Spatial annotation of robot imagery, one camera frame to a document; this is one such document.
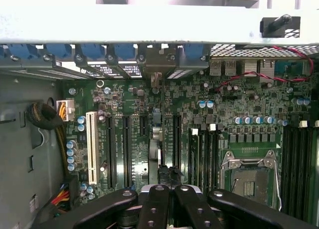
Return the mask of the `CPU socket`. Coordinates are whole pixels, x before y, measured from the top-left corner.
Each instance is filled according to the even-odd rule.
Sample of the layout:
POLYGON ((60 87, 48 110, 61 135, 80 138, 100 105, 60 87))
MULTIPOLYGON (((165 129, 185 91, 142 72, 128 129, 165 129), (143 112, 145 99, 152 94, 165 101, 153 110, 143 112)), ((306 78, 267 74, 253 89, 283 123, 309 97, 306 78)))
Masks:
POLYGON ((280 211, 278 160, 270 149, 262 156, 236 156, 226 151, 220 164, 219 188, 280 211))

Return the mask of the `short black expansion slot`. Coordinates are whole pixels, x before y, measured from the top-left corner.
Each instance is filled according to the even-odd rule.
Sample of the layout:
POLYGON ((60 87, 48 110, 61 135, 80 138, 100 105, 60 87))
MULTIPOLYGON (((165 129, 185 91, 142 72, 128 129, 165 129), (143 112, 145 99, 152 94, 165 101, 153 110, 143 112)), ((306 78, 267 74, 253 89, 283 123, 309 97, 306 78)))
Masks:
POLYGON ((148 135, 148 116, 141 115, 139 118, 140 121, 140 136, 148 135))

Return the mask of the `white expansion slot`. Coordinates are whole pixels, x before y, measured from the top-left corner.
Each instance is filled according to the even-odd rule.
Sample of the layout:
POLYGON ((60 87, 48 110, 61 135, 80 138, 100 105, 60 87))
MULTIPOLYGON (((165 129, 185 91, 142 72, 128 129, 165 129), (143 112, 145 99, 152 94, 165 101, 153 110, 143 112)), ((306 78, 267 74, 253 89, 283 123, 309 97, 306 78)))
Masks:
POLYGON ((99 140, 97 112, 86 112, 88 182, 97 185, 99 182, 99 140))

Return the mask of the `green Dell motherboard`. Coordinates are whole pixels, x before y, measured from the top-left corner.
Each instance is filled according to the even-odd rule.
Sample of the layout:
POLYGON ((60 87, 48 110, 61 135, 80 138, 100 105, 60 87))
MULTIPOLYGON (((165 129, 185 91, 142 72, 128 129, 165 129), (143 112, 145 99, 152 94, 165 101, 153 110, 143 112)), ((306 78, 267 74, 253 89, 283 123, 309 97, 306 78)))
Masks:
MULTIPOLYGON (((319 73, 276 74, 275 81, 246 76, 196 74, 165 80, 163 164, 171 169, 171 187, 198 186, 207 195, 219 188, 223 154, 262 156, 270 149, 278 160, 281 212, 319 226, 319 73), (181 167, 173 165, 173 116, 181 115, 181 167)), ((68 169, 78 182, 76 203, 128 188, 124 184, 123 116, 131 117, 132 185, 159 183, 158 165, 149 158, 150 86, 144 80, 75 80, 63 83, 66 100, 74 100, 75 119, 66 126, 68 169), (99 182, 88 182, 86 112, 97 112, 99 182), (115 125, 117 183, 108 187, 106 117, 115 125), (140 136, 141 115, 148 116, 148 135, 140 136)))

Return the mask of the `white power connector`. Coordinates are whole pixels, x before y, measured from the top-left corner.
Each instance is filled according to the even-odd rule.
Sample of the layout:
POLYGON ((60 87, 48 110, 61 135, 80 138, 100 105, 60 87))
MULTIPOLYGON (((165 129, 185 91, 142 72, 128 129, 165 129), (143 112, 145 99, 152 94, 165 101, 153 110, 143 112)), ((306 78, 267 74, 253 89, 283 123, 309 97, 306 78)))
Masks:
POLYGON ((74 121, 75 106, 74 100, 56 101, 56 111, 64 122, 74 121))

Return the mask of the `black open PC case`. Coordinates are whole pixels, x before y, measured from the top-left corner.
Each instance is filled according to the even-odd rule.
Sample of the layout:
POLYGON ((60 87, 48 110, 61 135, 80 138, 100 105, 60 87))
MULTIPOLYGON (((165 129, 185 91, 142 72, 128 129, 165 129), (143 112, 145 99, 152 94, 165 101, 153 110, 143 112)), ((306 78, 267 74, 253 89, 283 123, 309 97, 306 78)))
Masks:
MULTIPOLYGON (((96 4, 3 6, 0 0, 0 229, 76 229, 107 206, 76 203, 66 126, 56 111, 63 83, 149 80, 146 49, 176 49, 165 80, 196 74, 229 82, 319 73, 319 9, 96 4)), ((171 187, 166 229, 192 229, 171 187)), ((206 200, 198 186, 191 185, 206 200)))

